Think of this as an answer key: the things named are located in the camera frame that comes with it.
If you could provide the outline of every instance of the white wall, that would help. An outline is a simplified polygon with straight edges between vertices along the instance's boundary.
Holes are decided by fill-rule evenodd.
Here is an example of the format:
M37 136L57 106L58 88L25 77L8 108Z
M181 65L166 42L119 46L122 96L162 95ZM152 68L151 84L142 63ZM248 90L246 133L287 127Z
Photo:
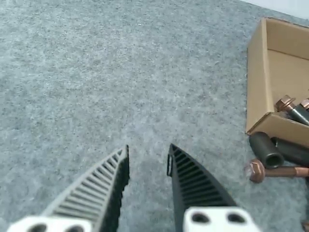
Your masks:
M309 19L309 0L241 0L254 5Z

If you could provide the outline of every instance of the open cardboard box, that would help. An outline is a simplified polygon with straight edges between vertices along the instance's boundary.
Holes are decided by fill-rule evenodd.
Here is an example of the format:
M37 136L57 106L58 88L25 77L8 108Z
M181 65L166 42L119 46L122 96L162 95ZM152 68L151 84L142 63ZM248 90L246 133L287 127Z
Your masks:
M263 131L309 147L309 127L276 112L285 94L309 97L309 28L262 18L248 46L248 134Z

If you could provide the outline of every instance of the copper bolt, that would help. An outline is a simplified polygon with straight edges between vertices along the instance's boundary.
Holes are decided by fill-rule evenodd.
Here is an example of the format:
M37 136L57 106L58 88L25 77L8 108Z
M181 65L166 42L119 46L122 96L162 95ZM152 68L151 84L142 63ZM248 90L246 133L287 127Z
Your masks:
M309 168L304 167L279 167L275 169L265 169L258 159L251 160L249 164L251 171L250 180L255 183L261 183L266 176L269 177L307 177Z
M294 102L295 98L290 98L289 95L284 95L279 101L276 102L276 108L280 111L291 111L295 108Z
M309 232L309 221L304 221L301 223L305 232Z
M300 103L306 110L309 109L309 98L304 99L301 103Z

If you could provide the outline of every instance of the carpet floor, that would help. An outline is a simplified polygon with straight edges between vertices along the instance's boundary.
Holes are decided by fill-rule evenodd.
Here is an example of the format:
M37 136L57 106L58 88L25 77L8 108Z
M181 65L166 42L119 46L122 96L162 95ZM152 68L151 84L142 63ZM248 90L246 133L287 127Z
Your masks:
M0 230L39 214L129 145L121 232L173 232L170 143L268 232L300 232L301 178L251 183L247 44L263 16L237 0L7 0L0 6Z

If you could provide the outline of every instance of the black cylindrical spacer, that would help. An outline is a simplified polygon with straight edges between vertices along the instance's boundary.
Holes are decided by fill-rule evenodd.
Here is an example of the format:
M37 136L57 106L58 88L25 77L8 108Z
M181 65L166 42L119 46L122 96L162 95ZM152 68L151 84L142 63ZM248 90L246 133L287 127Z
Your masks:
M288 114L297 122L309 126L309 112L301 105L297 105L293 110L289 111Z
M256 132L249 137L249 143L255 156L265 168L272 169L282 166L284 158L264 132Z
M309 148L277 137L271 140L286 161L309 167Z

